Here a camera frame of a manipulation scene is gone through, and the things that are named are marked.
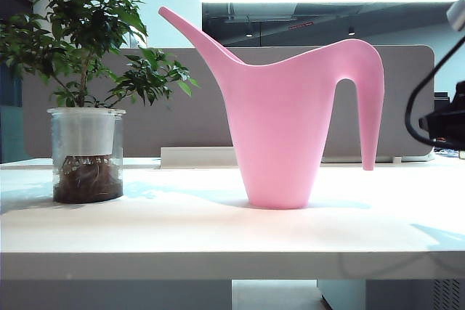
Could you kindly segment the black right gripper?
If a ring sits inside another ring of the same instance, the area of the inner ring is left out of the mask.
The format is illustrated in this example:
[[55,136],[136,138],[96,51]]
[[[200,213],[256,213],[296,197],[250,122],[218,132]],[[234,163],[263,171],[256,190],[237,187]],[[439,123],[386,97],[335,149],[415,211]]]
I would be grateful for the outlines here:
[[451,138],[459,149],[464,149],[464,82],[456,84],[456,93],[451,103],[453,112],[452,126],[450,134],[448,125],[450,121],[451,111],[435,111],[418,120],[418,125],[425,130],[429,139],[447,140]]

